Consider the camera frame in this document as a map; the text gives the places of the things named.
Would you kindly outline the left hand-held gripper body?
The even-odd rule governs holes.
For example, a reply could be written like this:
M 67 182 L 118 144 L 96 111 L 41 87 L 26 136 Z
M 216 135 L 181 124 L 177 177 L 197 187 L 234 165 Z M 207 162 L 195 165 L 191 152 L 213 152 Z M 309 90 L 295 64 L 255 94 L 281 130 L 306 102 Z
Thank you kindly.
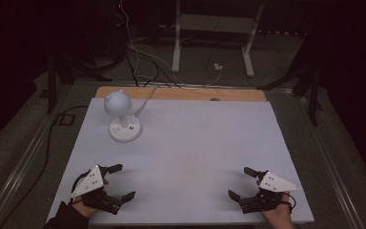
M 108 196 L 104 190 L 108 168 L 95 165 L 88 172 L 80 175 L 72 185 L 71 203 L 81 198 L 88 207 L 116 215 L 122 202 Z

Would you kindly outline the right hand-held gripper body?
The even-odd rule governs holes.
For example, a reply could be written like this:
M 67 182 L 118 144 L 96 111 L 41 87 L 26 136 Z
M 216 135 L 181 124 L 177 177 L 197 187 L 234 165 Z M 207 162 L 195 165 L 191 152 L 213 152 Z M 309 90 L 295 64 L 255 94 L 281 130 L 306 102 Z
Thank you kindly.
M 298 186 L 269 171 L 258 171 L 258 192 L 252 198 L 241 198 L 239 206 L 244 214 L 274 210 L 281 203 L 285 192 L 298 190 Z M 296 206 L 296 200 L 290 195 L 291 210 Z

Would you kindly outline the person's left hand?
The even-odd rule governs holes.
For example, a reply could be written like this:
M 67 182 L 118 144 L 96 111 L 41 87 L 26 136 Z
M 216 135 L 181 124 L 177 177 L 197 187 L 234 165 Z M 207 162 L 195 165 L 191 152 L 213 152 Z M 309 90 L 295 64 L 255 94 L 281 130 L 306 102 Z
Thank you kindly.
M 81 198 L 78 198 L 76 201 L 74 201 L 71 204 L 71 207 L 87 219 L 90 219 L 94 214 L 98 212 L 97 209 L 86 206 Z

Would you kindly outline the person's right hand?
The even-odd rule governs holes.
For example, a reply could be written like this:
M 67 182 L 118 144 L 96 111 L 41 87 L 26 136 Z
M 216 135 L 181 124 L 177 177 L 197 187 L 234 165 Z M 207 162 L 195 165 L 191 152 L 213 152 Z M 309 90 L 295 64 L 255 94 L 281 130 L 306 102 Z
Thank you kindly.
M 262 211 L 261 214 L 269 222 L 273 229 L 295 229 L 291 219 L 291 207 L 289 204 L 290 193 L 285 192 L 274 210 Z

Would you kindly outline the white round-headed desk lamp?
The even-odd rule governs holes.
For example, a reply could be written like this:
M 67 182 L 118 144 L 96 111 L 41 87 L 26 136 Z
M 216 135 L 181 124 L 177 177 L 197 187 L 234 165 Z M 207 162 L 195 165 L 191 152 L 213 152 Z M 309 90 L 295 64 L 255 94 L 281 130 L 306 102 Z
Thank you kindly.
M 135 114 L 130 113 L 132 101 L 124 90 L 109 93 L 104 99 L 104 109 L 114 117 L 109 126 L 111 137 L 118 142 L 131 142 L 138 138 L 142 126 Z

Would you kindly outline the white table cover sheet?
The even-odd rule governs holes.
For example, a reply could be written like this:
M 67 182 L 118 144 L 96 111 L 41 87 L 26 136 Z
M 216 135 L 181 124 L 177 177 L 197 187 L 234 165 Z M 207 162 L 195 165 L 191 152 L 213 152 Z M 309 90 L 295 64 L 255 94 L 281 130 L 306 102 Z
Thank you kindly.
M 113 197 L 135 191 L 116 215 L 99 212 L 93 225 L 206 225 L 261 223 L 243 214 L 228 191 L 251 197 L 245 167 L 270 171 L 294 184 L 297 171 L 268 102 L 136 99 L 143 130 L 128 143 L 109 134 L 111 117 L 91 101 L 52 209 L 70 198 L 75 179 L 94 165 L 122 164 L 107 177 Z

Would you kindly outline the black tripod stand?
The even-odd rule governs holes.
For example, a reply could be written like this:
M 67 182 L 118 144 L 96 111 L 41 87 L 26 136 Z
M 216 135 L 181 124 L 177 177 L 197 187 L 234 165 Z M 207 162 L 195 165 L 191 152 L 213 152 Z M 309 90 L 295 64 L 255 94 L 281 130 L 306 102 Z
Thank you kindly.
M 51 114 L 57 103 L 57 83 L 56 79 L 59 78 L 63 84 L 71 85 L 75 77 L 71 69 L 77 69 L 82 73 L 85 73 L 88 77 L 97 81 L 111 82 L 111 80 L 98 72 L 90 69 L 82 64 L 80 61 L 75 60 L 68 54 L 62 52 L 59 48 L 53 46 L 47 50 L 47 64 L 48 64 L 48 109 L 47 113 Z
M 308 33 L 304 36 L 303 42 L 286 74 L 273 82 L 257 86 L 259 90 L 270 91 L 288 81 L 297 79 L 292 88 L 292 93 L 294 96 L 304 96 L 309 93 L 308 117 L 315 126 L 317 125 L 319 78 L 325 63 L 318 50 L 318 39 L 313 34 Z

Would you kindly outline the white metal stand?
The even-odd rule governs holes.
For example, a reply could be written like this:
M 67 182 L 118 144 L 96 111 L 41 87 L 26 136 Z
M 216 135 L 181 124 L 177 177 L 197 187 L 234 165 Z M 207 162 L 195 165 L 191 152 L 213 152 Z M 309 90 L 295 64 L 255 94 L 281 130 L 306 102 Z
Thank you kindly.
M 180 70 L 181 57 L 181 36 L 182 30 L 191 31 L 217 31 L 248 34 L 247 43 L 241 48 L 241 54 L 246 71 L 249 77 L 254 76 L 254 67 L 251 60 L 251 47 L 258 29 L 259 20 L 264 10 L 263 4 L 257 5 L 257 10 L 252 18 L 216 16 L 207 14 L 187 14 L 181 12 L 181 0 L 175 0 L 175 33 L 172 72 Z

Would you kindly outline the black rectangular floor frame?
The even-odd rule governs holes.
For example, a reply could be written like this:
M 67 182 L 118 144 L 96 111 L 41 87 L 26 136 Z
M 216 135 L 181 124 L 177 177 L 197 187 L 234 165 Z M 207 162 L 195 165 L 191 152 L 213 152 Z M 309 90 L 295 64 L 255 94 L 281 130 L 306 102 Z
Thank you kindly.
M 71 126 L 75 121 L 74 114 L 59 114 L 54 120 L 54 124 L 58 126 Z

